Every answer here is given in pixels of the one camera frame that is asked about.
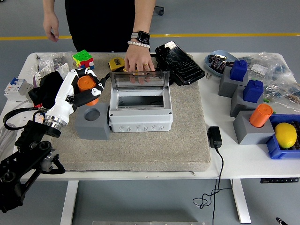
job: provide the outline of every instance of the yellow floor line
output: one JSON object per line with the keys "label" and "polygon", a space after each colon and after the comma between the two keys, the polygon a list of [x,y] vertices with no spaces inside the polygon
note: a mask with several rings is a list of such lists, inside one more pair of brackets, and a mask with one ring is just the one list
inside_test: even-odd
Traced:
{"label": "yellow floor line", "polygon": [[[151,34],[151,38],[221,38],[221,37],[299,37],[300,33],[219,33],[219,34]],[[0,37],[0,41],[46,40],[46,36]],[[72,39],[72,36],[60,36]]]}
{"label": "yellow floor line", "polygon": [[298,37],[300,33],[151,34],[152,38]]}

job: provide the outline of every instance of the lemon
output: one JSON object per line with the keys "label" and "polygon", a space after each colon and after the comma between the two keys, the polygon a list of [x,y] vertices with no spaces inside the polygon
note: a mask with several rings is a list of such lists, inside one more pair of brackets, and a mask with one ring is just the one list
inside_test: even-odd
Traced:
{"label": "lemon", "polygon": [[281,148],[288,149],[296,143],[297,132],[292,124],[279,123],[275,127],[275,137]]}

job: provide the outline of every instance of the black fabric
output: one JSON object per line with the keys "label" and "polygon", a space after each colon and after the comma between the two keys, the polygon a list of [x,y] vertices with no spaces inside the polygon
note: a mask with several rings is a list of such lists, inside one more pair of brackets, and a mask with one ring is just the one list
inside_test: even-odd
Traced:
{"label": "black fabric", "polygon": [[134,0],[65,0],[77,51],[125,53],[135,21]]}
{"label": "black fabric", "polygon": [[55,104],[55,98],[62,82],[63,79],[57,71],[44,76],[41,79],[40,86],[28,92],[33,104],[42,104],[44,108],[51,109]]}

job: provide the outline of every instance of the orange cup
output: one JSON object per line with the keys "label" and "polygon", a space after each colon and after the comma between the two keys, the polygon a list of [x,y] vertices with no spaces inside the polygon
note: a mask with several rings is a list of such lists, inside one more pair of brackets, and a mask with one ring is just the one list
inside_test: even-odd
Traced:
{"label": "orange cup", "polygon": [[254,127],[261,128],[272,114],[273,109],[271,106],[260,104],[250,116],[249,121]]}
{"label": "orange cup", "polygon": [[[77,85],[78,85],[79,91],[83,92],[85,90],[94,88],[96,86],[96,83],[94,82],[93,78],[91,78],[90,76],[82,76],[77,81]],[[87,103],[86,105],[93,106],[93,105],[97,104],[98,100],[99,99],[97,98],[97,99]]]}

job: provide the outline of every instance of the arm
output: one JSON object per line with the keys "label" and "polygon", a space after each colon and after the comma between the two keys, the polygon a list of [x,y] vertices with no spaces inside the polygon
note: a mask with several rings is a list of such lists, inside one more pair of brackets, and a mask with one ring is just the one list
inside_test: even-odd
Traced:
{"label": "arm", "polygon": [[44,22],[43,27],[49,40],[57,42],[59,38],[58,32],[58,18],[54,12],[54,1],[55,0],[43,0],[44,8]]}
{"label": "arm", "polygon": [[[135,24],[133,32],[145,31],[149,33],[155,0],[135,0]],[[154,71],[154,65],[151,60],[148,48],[129,45],[125,57],[125,69],[127,71],[135,71],[137,65],[138,71]]]}

